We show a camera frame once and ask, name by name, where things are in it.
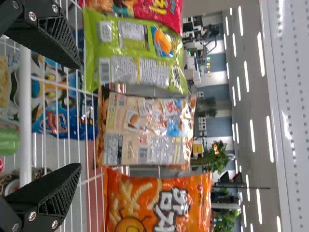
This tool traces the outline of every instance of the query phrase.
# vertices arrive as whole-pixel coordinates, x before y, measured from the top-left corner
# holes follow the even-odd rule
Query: nutrition label
[[[112,57],[112,80],[135,84],[137,81],[137,63],[132,57]]]
[[[163,88],[169,86],[170,67],[163,61],[139,59],[140,84],[156,85]]]

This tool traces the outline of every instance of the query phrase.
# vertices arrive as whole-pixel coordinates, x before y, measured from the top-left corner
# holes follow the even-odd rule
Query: fluorescent light
[[[237,90],[238,90],[238,100],[241,100],[241,95],[240,95],[240,84],[239,84],[239,77],[237,77]]]
[[[227,72],[227,79],[230,79],[230,70],[228,68],[228,63],[226,63],[226,72]]]
[[[248,201],[250,201],[250,189],[249,189],[249,177],[246,175],[246,184],[247,184],[247,197]]]
[[[244,61],[243,67],[245,69],[245,79],[246,79],[246,88],[247,93],[249,93],[249,78],[248,78],[248,67],[247,67],[247,61]]]
[[[262,35],[261,32],[257,34],[257,44],[259,46],[259,56],[260,56],[260,66],[261,66],[261,75],[265,75],[265,64],[264,64],[264,55],[263,55],[263,46],[262,46]]]
[[[238,173],[237,159],[235,160],[236,174]]]
[[[232,124],[232,132],[233,132],[233,141],[235,142],[235,130],[234,130],[234,123]]]
[[[253,130],[252,119],[250,119],[250,133],[251,133],[252,151],[255,152],[255,140],[254,140],[254,130]]]
[[[271,127],[270,127],[270,118],[269,116],[266,117],[266,124],[267,124],[267,135],[268,135],[268,147],[269,147],[269,156],[270,162],[274,162],[274,150],[272,147],[272,137],[271,137]]]
[[[245,207],[244,204],[242,205],[242,212],[243,212],[243,222],[244,222],[244,224],[245,224],[245,228],[247,228],[246,207]]]
[[[238,7],[238,16],[239,16],[240,35],[243,36],[243,25],[242,25],[241,6]]]
[[[237,143],[239,144],[238,123],[236,123],[236,139],[237,139]]]
[[[262,207],[261,207],[261,198],[260,198],[260,190],[256,190],[256,199],[257,199],[257,211],[259,214],[259,222],[262,225]]]
[[[281,221],[280,221],[279,216],[277,216],[277,228],[278,228],[278,232],[281,232]]]
[[[235,34],[234,33],[232,35],[232,38],[233,38],[234,56],[236,57],[237,56],[237,52],[236,52],[236,42],[235,42]]]
[[[234,86],[232,86],[232,92],[233,92],[233,102],[234,102],[234,106],[236,106],[235,89],[234,89]]]
[[[225,33],[223,34],[223,39],[224,39],[224,49],[226,50],[226,36],[225,36]]]
[[[225,16],[225,25],[226,25],[226,34],[227,36],[229,36],[227,16]]]

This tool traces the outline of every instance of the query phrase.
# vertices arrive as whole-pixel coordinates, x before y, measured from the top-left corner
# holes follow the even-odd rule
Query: red snack bag
[[[79,0],[79,5],[98,12],[115,12],[156,21],[182,33],[183,0]]]

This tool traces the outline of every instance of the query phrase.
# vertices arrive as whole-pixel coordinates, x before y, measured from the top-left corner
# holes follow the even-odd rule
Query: metal pole
[[[212,209],[240,209],[239,204],[234,203],[211,203]]]
[[[31,182],[31,51],[20,45],[19,70],[20,187]]]

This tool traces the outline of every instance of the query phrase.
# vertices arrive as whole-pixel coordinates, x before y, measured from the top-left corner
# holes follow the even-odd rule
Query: green snack bag
[[[83,12],[86,91],[129,83],[189,92],[178,33],[156,22],[102,15],[89,8]]]

